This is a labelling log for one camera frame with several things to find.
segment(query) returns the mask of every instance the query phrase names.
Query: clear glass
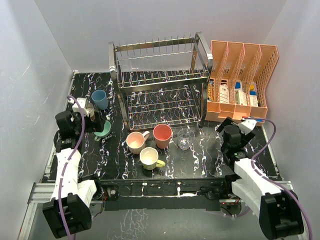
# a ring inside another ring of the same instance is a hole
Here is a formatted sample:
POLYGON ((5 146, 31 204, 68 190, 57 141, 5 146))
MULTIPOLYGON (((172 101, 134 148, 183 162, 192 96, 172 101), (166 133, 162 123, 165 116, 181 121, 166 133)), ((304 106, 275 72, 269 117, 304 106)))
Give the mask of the clear glass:
POLYGON ((195 133, 190 128, 184 128, 178 132, 178 146, 182 150, 190 148, 195 140, 195 133))

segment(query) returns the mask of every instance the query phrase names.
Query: dish rack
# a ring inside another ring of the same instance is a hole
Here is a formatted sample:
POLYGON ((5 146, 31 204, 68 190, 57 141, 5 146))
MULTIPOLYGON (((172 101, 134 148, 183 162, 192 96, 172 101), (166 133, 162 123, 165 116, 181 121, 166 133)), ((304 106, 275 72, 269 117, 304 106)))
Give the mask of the dish rack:
POLYGON ((109 42, 108 47, 109 70, 129 132, 158 124, 203 125, 213 57, 202 32, 118 46, 109 42))
POLYGON ((240 122, 242 117, 265 118, 268 111, 265 91, 279 58, 277 46, 213 40, 210 48, 214 62, 206 120, 222 122, 231 117, 240 122), (236 104, 236 82, 242 84, 246 105, 236 104), (252 84, 256 86, 258 106, 250 99, 252 84), (229 103, 221 102, 220 85, 227 85, 229 103))

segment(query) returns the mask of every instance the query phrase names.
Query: mug handle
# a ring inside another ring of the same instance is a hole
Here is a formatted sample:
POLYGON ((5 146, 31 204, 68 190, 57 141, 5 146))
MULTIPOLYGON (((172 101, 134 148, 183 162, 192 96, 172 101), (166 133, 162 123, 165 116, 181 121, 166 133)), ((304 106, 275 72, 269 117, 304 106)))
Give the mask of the mug handle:
POLYGON ((166 165, 166 163, 165 163, 164 161, 161 161, 161 160, 158 159, 158 160, 156 161, 156 165, 155 165, 155 166, 156 166, 157 168, 163 168, 165 165, 166 165))
POLYGON ((142 136, 144 137, 144 140, 147 141, 148 137, 150 135, 149 131, 145 131, 144 133, 142 133, 142 136))

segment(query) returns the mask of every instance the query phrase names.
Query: mug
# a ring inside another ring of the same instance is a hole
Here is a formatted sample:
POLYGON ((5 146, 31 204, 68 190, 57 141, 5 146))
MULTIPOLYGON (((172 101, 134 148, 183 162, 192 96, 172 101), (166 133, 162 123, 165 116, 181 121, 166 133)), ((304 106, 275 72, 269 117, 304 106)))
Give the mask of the mug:
POLYGON ((91 98, 99 109, 106 110, 108 108, 108 98, 105 91, 98 89, 92 93, 91 98))
POLYGON ((94 140, 98 142, 102 138, 107 137, 110 133, 110 130, 111 130, 111 123, 109 121, 105 121, 104 126, 103 126, 103 131, 102 132, 98 132, 98 131, 94 132, 94 135, 95 135, 94 140))
POLYGON ((150 135, 149 131, 141 132, 132 132, 126 137, 126 144, 129 147, 130 152, 133 154, 139 154, 142 149, 146 147, 146 140, 150 135))
POLYGON ((165 149, 169 146, 173 131, 169 125, 159 124, 153 129, 153 136, 158 148, 165 149))
POLYGON ((156 149, 152 147, 146 147, 140 152, 140 161, 143 167, 147 170, 153 170, 155 168, 163 168, 166 163, 158 159, 159 155, 156 149))

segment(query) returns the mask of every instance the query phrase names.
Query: yellow mug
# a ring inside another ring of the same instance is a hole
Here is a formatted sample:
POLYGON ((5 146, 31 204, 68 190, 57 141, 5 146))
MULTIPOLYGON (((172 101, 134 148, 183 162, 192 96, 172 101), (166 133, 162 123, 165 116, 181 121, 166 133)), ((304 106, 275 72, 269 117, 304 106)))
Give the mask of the yellow mug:
POLYGON ((155 168, 163 168, 166 163, 158 159, 159 155, 156 149, 152 147, 146 147, 140 152, 140 161, 143 167, 147 170, 153 170, 155 168))

